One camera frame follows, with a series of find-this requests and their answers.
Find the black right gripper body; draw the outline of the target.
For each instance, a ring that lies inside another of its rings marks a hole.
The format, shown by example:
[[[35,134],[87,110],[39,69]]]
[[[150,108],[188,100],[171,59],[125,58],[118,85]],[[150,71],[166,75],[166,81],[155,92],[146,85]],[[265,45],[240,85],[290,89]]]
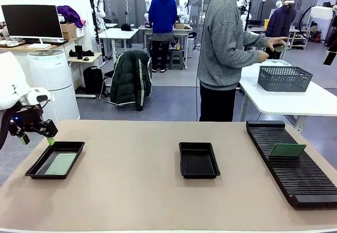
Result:
[[[336,50],[336,19],[333,20],[331,26],[332,31],[326,38],[325,46],[327,50]]]

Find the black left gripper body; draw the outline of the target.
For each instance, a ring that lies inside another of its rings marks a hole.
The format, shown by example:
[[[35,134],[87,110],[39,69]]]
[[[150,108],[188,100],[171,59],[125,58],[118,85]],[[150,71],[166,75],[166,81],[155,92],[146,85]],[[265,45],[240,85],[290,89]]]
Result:
[[[12,107],[11,112],[12,133],[41,132],[43,110],[40,107]]]

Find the person's left hand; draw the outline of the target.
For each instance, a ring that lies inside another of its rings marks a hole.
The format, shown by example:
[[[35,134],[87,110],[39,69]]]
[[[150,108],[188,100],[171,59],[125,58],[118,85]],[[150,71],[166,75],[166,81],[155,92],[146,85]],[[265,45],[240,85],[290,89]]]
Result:
[[[271,51],[274,51],[274,45],[286,46],[287,42],[288,42],[287,37],[271,37],[268,39],[266,46]]]

